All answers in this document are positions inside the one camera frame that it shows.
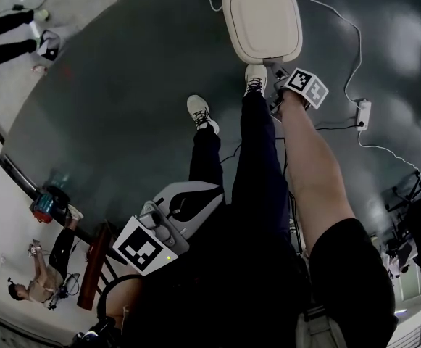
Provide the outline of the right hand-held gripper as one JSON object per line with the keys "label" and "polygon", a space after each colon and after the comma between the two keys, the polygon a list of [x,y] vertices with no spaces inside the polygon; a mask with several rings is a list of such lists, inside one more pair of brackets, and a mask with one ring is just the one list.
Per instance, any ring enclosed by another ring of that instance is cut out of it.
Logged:
{"label": "right hand-held gripper", "polygon": [[307,72],[300,68],[296,68],[292,73],[288,73],[281,65],[274,64],[270,67],[276,81],[275,96],[269,103],[271,115],[276,115],[280,105],[283,102],[283,92],[285,90],[292,91],[302,96],[306,102],[305,109],[313,107],[319,109],[329,93],[323,82],[313,73]]}

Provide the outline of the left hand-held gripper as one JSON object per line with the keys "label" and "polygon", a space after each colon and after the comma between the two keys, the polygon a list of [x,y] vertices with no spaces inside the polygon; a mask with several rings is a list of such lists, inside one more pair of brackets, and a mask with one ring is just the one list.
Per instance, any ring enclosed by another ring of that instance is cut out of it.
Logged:
{"label": "left hand-held gripper", "polygon": [[129,219],[113,249],[140,275],[153,273],[190,249],[188,240],[223,198],[213,183],[171,183]]}

